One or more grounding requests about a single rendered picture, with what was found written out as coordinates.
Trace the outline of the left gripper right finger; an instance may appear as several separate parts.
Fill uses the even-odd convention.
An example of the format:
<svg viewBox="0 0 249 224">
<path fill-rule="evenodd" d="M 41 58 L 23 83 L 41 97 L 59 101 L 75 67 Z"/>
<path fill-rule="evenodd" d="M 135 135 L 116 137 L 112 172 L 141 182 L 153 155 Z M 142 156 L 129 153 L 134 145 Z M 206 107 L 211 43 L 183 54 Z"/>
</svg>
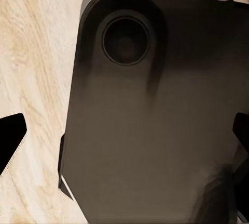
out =
<svg viewBox="0 0 249 224">
<path fill-rule="evenodd" d="M 232 131 L 249 154 L 249 115 L 237 113 Z"/>
</svg>

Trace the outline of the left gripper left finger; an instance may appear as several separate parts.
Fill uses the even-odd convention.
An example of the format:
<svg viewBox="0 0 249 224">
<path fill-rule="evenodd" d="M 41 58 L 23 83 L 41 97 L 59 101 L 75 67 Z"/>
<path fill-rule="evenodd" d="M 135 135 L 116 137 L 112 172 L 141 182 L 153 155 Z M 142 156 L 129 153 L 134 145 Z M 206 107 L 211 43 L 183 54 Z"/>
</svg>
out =
<svg viewBox="0 0 249 224">
<path fill-rule="evenodd" d="M 0 119 L 0 175 L 26 133 L 27 126 L 22 113 Z"/>
</svg>

